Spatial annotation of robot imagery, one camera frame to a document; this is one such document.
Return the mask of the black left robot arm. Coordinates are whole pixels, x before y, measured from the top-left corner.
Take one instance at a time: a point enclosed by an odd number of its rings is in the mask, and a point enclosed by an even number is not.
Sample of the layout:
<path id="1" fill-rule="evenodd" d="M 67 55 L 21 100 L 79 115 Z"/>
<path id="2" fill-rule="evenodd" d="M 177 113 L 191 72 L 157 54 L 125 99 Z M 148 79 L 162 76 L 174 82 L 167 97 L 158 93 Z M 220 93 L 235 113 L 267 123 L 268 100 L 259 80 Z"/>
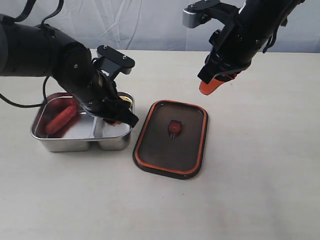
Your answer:
<path id="1" fill-rule="evenodd" d="M 0 16 L 0 75 L 52 77 L 91 116 L 134 127 L 138 117 L 121 99 L 115 78 L 128 75 L 135 61 L 107 45 L 89 48 L 48 24 L 27 26 Z"/>

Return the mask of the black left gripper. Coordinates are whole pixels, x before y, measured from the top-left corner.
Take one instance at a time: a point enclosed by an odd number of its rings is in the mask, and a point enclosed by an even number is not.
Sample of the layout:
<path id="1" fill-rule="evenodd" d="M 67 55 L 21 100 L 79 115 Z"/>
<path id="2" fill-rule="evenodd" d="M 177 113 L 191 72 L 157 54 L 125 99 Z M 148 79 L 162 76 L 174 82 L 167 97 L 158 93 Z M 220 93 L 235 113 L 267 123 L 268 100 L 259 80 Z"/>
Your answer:
<path id="1" fill-rule="evenodd" d="M 133 128 L 139 121 L 130 110 L 130 103 L 120 98 L 115 81 L 99 70 L 69 74 L 67 91 L 88 114 L 103 119 L 111 126 L 125 123 Z"/>

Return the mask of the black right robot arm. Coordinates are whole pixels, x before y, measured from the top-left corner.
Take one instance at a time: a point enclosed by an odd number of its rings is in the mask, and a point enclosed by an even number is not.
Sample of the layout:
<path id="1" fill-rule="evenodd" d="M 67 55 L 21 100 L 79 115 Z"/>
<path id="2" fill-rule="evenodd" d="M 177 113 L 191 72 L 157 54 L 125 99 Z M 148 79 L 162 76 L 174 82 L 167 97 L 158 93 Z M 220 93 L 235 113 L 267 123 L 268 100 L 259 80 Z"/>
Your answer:
<path id="1" fill-rule="evenodd" d="M 288 15 L 299 4 L 300 0 L 247 0 L 237 8 L 219 0 L 196 2 L 199 24 L 210 19 L 224 24 L 209 39 L 212 49 L 198 73 L 200 92 L 210 95 L 246 70 L 259 50 L 265 53 L 271 48 L 279 27 L 287 24 Z"/>

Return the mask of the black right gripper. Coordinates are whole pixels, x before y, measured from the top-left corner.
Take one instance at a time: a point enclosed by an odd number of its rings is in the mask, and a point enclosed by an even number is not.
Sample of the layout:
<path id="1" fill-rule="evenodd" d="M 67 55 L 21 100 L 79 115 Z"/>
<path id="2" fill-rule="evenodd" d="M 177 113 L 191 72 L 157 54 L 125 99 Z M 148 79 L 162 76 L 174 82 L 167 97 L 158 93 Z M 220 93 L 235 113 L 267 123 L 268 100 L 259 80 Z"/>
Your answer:
<path id="1" fill-rule="evenodd" d="M 203 95 L 212 94 L 251 65 L 251 60 L 244 59 L 244 54 L 241 53 L 244 38 L 239 35 L 238 29 L 234 24 L 225 25 L 223 29 L 213 32 L 209 38 L 212 48 L 197 75 L 201 80 L 199 91 Z"/>

